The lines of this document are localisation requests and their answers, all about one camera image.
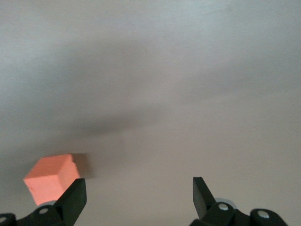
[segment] coral pink block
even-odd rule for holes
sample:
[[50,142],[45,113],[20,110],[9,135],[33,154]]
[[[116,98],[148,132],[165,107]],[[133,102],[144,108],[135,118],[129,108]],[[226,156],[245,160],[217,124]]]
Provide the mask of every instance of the coral pink block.
[[71,154],[41,158],[24,178],[35,203],[58,200],[79,172]]

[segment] cube front face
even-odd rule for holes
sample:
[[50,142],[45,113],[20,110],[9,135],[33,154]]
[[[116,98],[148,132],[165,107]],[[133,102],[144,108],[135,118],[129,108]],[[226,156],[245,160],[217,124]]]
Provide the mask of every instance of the cube front face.
[[39,178],[25,178],[33,200],[39,206],[45,202],[58,200],[64,193],[64,189],[60,183],[58,175],[51,175]]
[[56,201],[80,178],[71,154],[40,159],[24,178],[35,203]]

